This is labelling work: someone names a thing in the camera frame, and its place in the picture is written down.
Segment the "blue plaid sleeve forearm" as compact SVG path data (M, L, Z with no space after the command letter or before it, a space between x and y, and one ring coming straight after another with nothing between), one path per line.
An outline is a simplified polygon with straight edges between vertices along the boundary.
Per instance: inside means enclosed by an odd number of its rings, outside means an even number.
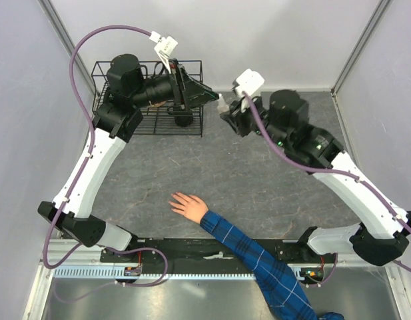
M334 312L318 315L292 269L286 263L276 260L256 241L219 214L207 211L200 226L228 247L254 274L269 309L278 319L344 318Z

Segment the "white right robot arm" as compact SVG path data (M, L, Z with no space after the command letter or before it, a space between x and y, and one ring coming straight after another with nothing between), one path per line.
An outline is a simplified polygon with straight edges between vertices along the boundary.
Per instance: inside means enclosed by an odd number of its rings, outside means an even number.
M250 101L218 98L220 118L241 137L262 136L288 164L325 184L356 214L347 227L308 228L294 243L288 260L313 262L327 254L355 254L375 266L398 262L409 245L411 211L395 205L359 170L342 143L309 122L309 104L296 91L271 94L269 108L261 96Z

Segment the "person's hand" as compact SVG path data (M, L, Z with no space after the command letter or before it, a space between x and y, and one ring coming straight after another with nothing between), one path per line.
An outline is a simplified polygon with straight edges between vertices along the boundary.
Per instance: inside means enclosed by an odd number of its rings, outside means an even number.
M186 219L199 224L201 219L208 212L206 203L195 195L185 195L176 192L171 195L172 201L169 201L171 211L182 215Z

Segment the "clear nail polish bottle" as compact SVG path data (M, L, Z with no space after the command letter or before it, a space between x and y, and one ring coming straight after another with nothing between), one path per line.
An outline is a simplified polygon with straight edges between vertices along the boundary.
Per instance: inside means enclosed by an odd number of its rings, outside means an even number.
M230 107L228 106L228 104L226 103L224 99L218 100L217 111L219 114L230 111Z

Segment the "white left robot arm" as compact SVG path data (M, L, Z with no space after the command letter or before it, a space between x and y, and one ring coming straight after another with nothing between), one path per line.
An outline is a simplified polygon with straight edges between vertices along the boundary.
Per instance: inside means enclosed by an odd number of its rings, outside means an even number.
M118 258L131 262L139 252L134 235L92 214L106 174L144 119L144 108L164 105L175 123L186 127L193 122L193 109L219 95L189 75L176 59L170 59L160 73L148 75L135 55L122 54L110 62L105 79L103 102L92 119L94 133L62 190L52 201L41 202L37 211L82 245L111 247Z

